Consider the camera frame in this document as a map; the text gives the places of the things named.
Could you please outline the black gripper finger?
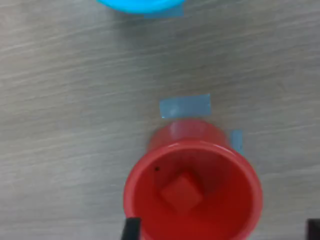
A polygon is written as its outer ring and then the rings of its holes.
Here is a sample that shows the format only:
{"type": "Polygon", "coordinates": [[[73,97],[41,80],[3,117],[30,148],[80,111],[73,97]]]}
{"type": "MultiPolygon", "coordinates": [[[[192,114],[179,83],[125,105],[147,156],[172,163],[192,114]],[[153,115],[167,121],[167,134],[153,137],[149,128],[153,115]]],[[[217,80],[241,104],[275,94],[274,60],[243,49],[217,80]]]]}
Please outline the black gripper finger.
{"type": "Polygon", "coordinates": [[[320,240],[319,218],[309,218],[306,221],[306,240],[320,240]]]}
{"type": "Polygon", "coordinates": [[[121,234],[121,240],[140,240],[141,236],[141,218],[128,217],[125,219],[121,234]]]}

